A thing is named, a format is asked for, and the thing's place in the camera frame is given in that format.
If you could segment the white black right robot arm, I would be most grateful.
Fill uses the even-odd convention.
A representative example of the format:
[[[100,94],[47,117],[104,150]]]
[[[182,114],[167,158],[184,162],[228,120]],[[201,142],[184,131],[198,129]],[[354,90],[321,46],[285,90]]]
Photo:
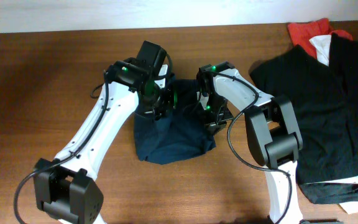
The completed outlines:
[[[248,166],[265,174],[269,222],[301,223],[296,168],[303,140],[291,101],[259,90],[229,62],[200,67],[196,79],[209,132],[227,128],[230,133],[239,117],[245,118],[247,147],[255,161]]]

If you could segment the dark blue shorts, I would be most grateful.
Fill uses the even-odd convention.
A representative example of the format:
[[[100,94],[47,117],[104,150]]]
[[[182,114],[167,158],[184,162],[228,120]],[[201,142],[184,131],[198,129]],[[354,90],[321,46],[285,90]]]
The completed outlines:
[[[135,152],[140,161],[169,164],[202,156],[216,147],[197,105],[200,88],[195,80],[175,80],[177,107],[158,120],[134,115]]]

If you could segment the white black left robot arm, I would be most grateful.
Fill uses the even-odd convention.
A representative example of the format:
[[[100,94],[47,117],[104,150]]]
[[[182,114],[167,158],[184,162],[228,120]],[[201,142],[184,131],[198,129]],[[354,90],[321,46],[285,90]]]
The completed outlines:
[[[128,58],[103,73],[98,101],[70,142],[52,161],[34,167],[37,208],[61,223],[104,223],[104,196],[96,184],[104,157],[127,118],[142,105],[159,118],[175,100],[164,101],[172,63]]]

